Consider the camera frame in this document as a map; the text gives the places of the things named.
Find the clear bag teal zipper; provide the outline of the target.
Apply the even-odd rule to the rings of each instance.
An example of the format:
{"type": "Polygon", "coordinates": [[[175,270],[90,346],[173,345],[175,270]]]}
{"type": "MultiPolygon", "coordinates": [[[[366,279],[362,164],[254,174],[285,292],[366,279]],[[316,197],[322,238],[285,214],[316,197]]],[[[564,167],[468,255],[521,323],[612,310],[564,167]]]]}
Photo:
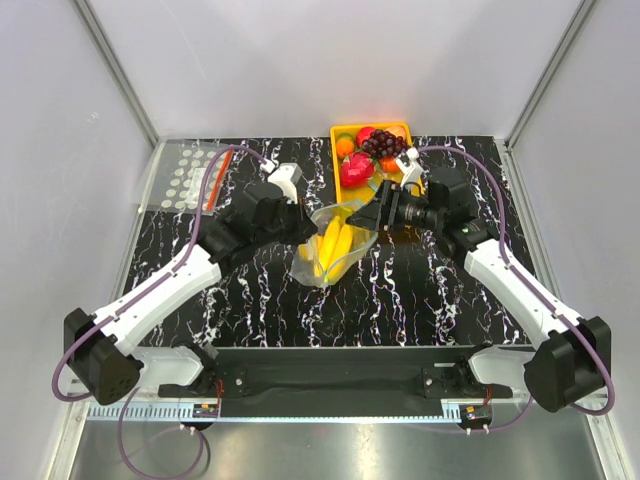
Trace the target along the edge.
{"type": "Polygon", "coordinates": [[[353,200],[312,213],[318,232],[297,248],[289,271],[294,280],[310,287],[333,286],[369,251],[378,234],[346,223],[362,206],[353,200]]]}

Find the yellow banana bunch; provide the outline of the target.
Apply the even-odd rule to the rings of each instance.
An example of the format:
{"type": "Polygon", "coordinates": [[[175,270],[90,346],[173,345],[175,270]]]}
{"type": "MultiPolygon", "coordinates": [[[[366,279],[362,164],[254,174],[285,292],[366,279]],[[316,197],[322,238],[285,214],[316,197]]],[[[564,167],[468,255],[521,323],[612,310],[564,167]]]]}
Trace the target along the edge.
{"type": "Polygon", "coordinates": [[[346,269],[345,257],[351,252],[354,242],[354,227],[335,216],[324,233],[318,250],[318,264],[314,273],[323,283],[334,283],[346,269]]]}

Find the purple grape bunch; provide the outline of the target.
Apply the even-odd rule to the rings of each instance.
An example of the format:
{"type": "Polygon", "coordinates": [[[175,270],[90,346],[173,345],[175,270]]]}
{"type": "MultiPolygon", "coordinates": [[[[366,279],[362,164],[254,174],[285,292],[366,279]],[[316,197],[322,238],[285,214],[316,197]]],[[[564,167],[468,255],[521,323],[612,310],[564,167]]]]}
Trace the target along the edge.
{"type": "Polygon", "coordinates": [[[374,159],[397,157],[409,149],[407,141],[386,130],[374,130],[361,145],[361,150],[374,159]]]}

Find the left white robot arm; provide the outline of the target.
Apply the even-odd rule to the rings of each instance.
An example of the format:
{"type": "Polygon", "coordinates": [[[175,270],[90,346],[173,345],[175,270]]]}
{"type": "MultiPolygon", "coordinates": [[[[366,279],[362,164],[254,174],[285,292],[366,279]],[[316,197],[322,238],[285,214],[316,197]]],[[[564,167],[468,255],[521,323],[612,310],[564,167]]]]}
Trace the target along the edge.
{"type": "Polygon", "coordinates": [[[64,320],[63,363],[89,397],[113,404],[135,388],[183,387],[196,396],[215,386],[216,366],[198,347],[144,348],[146,335],[191,297],[220,282],[272,243],[297,246],[317,228],[290,180],[249,186],[219,216],[194,227],[195,241],[120,299],[64,320]]]}

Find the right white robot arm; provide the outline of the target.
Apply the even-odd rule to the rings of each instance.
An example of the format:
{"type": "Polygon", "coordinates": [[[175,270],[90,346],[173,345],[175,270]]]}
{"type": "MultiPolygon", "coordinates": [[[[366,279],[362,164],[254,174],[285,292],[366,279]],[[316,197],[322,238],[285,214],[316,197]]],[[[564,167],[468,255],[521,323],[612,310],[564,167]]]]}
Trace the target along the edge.
{"type": "Polygon", "coordinates": [[[567,307],[523,270],[499,234],[476,216],[471,188],[458,170],[434,170],[421,196],[385,180],[347,222],[369,231],[413,227],[430,232],[440,252],[482,283],[525,331],[529,352],[477,348],[454,371],[460,393],[472,397],[501,385],[525,391],[543,409],[556,412],[605,388],[607,403],[597,412],[611,409],[609,326],[567,307]]]}

